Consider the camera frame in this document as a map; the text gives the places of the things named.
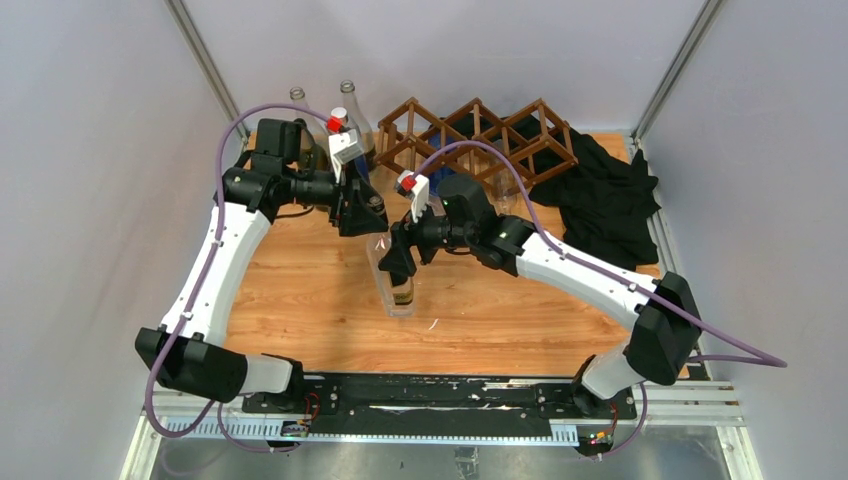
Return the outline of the clear square glass bottle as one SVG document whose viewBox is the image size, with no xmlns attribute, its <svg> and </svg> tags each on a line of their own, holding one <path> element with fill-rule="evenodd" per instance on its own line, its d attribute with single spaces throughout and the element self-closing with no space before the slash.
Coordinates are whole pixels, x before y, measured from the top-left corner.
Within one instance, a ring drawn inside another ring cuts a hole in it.
<svg viewBox="0 0 848 480">
<path fill-rule="evenodd" d="M 405 219 L 401 219 L 398 222 L 402 222 L 408 231 L 408 222 Z M 389 230 L 387 232 L 369 234 L 367 236 L 365 252 L 386 314 L 390 317 L 407 317 L 414 313 L 415 308 L 414 276 L 402 286 L 391 287 L 389 275 L 378 269 L 378 262 L 390 245 Z"/>
</svg>

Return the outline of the dark green wine bottle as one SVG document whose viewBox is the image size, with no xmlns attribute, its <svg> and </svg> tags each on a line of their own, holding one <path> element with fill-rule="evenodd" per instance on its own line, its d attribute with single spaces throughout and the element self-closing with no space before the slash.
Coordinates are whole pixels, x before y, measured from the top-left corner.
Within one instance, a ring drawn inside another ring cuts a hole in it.
<svg viewBox="0 0 848 480">
<path fill-rule="evenodd" d="M 320 121 L 314 118 L 296 118 L 301 126 L 300 156 L 297 161 L 299 170 L 330 171 L 328 158 L 328 132 Z"/>
</svg>

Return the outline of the clear bottle with black label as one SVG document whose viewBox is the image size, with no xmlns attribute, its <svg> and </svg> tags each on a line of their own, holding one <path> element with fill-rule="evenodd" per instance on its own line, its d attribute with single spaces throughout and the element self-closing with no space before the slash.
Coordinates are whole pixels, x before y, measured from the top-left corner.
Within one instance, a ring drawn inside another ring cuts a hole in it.
<svg viewBox="0 0 848 480">
<path fill-rule="evenodd" d="M 359 106 L 358 99 L 355 94 L 354 82 L 352 80 L 345 79 L 340 83 L 339 89 L 342 95 L 342 106 L 348 113 L 348 119 L 352 120 L 356 124 L 360 137 L 364 142 L 364 147 L 366 149 L 365 165 L 367 172 L 371 173 L 376 168 L 376 145 L 374 142 L 372 127 Z"/>
</svg>

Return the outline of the tall clear glass bottle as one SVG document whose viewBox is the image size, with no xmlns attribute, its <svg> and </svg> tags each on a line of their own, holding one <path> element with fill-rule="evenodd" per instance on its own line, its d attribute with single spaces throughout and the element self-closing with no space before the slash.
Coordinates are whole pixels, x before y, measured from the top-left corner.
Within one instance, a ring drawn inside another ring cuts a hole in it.
<svg viewBox="0 0 848 480">
<path fill-rule="evenodd" d="M 299 86 L 291 88 L 289 96 L 293 105 L 310 110 L 303 88 Z M 303 111 L 297 111 L 296 116 L 305 122 L 309 133 L 312 135 L 316 143 L 320 144 L 323 148 L 326 148 L 328 146 L 328 134 L 324 127 L 324 121 Z"/>
</svg>

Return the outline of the small clear glass bottle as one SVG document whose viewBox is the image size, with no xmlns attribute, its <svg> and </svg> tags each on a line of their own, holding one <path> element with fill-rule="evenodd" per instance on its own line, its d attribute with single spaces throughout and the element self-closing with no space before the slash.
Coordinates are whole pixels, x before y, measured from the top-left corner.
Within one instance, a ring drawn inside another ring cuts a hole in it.
<svg viewBox="0 0 848 480">
<path fill-rule="evenodd" d="M 510 215 L 517 203 L 516 196 L 511 190 L 516 186 L 515 178 L 511 171 L 504 167 L 492 178 L 493 194 L 492 200 L 499 214 Z"/>
</svg>

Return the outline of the blue labelled clear bottle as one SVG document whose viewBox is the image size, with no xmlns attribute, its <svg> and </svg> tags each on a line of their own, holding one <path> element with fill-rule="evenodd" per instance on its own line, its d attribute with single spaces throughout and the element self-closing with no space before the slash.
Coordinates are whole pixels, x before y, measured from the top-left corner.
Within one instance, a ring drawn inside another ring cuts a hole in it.
<svg viewBox="0 0 848 480">
<path fill-rule="evenodd" d="M 327 122 L 327 129 L 330 132 L 330 135 L 343 132 L 348 129 L 356 129 L 358 131 L 356 124 L 352 120 L 348 119 L 348 113 L 344 107 L 336 107 L 331 111 L 330 119 Z M 356 162 L 361 179 L 366 184 L 370 184 L 370 174 L 367 172 L 365 165 L 365 155 L 360 156 L 353 161 Z"/>
</svg>

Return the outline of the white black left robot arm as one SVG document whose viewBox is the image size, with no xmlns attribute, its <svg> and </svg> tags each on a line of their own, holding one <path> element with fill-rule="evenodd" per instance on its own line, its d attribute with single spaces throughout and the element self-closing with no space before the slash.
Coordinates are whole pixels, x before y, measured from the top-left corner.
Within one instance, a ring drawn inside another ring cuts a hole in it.
<svg viewBox="0 0 848 480">
<path fill-rule="evenodd" d="M 186 284 L 160 325 L 141 329 L 135 340 L 158 385 L 221 403 L 262 394 L 283 413 L 298 411 L 308 399 L 301 362 L 223 346 L 236 294 L 281 206 L 326 208 L 342 237 L 388 229 L 382 197 L 356 167 L 367 149 L 354 123 L 341 108 L 330 114 L 328 171 L 291 169 L 304 127 L 300 120 L 260 120 L 250 158 L 222 175 Z"/>
</svg>

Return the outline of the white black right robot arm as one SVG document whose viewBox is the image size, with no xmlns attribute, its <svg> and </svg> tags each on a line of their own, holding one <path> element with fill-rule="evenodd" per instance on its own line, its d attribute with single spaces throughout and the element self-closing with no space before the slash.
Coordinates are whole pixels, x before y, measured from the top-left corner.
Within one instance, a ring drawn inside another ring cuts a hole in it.
<svg viewBox="0 0 848 480">
<path fill-rule="evenodd" d="M 378 270 L 392 284 L 411 279 L 440 251 L 466 250 L 483 266 L 553 286 L 630 329 L 628 341 L 590 356 L 566 397 L 577 413 L 596 417 L 621 391 L 644 381 L 674 384 L 701 336 L 686 319 L 697 311 L 689 284 L 673 273 L 661 279 L 620 269 L 570 247 L 533 222 L 496 212 L 482 186 L 466 174 L 439 185 L 441 215 L 428 203 L 426 177 L 411 171 L 396 182 L 410 202 L 389 230 Z"/>
</svg>

